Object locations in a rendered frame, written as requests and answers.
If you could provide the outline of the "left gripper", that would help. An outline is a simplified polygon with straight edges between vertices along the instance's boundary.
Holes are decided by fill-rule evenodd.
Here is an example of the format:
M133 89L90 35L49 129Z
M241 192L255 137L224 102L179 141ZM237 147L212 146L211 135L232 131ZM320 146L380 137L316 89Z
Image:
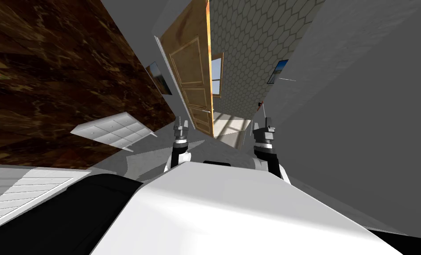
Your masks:
M176 116L174 129L175 143L187 143L188 120L184 121L183 126L180 125L180 116Z

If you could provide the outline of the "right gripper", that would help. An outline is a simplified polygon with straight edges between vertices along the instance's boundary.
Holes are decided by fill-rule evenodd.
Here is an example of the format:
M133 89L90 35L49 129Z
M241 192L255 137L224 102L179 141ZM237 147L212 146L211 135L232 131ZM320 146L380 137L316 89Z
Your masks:
M255 140L255 146L272 146L274 140L273 134L275 128L271 127L271 118L265 118L265 127L258 128L252 131Z

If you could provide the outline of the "brown wooden door leaf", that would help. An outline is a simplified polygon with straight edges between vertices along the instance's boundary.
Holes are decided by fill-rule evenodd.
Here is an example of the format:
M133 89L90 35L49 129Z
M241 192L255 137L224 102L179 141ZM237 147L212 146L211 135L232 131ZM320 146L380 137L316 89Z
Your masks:
M194 127L213 137L209 0L191 0L160 42Z

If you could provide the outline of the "white chest of drawers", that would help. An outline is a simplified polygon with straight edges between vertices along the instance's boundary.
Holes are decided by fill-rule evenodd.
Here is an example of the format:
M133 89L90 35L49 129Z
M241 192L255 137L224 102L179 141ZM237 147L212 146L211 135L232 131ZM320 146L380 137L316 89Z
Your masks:
M134 143L149 135L157 136L128 112L77 125L71 133L130 152Z

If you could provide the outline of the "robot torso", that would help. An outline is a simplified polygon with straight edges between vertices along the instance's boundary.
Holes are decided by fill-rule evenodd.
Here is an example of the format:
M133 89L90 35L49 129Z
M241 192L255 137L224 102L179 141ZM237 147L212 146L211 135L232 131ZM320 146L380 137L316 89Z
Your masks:
M136 190L90 255L402 255L267 171L184 162Z

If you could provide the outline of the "white slatted cabinet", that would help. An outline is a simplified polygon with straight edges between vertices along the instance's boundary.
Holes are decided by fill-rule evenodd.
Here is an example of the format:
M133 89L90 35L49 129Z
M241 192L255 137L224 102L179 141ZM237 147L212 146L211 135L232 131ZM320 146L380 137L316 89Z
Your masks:
M0 226L62 192L90 172L0 165Z

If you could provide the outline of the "dark framed wall picture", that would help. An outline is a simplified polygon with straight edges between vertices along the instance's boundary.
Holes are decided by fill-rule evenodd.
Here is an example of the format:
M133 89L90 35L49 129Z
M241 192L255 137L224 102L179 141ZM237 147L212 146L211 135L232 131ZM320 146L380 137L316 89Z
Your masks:
M146 67L146 71L148 72L149 76L153 80L154 84L156 85L157 89L163 95L172 95L162 73L160 72L159 67L157 66L156 62L151 63L148 67Z

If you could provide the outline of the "blue framed wall picture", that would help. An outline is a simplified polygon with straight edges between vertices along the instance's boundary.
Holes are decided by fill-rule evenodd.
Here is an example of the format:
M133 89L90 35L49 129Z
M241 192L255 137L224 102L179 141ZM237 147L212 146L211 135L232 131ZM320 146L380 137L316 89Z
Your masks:
M280 75L280 73L282 72L282 70L284 69L286 63L288 62L288 60L281 60L278 62L277 66L275 67L272 75L270 76L267 84L274 84L276 79L278 78L278 76Z

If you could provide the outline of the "window with wooden frame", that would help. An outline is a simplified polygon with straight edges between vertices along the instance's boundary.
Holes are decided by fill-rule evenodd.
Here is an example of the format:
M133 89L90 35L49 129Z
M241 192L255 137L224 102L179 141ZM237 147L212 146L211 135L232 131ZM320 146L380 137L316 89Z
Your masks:
M211 89L213 97L222 96L222 73L223 73L224 53L218 53L211 58Z

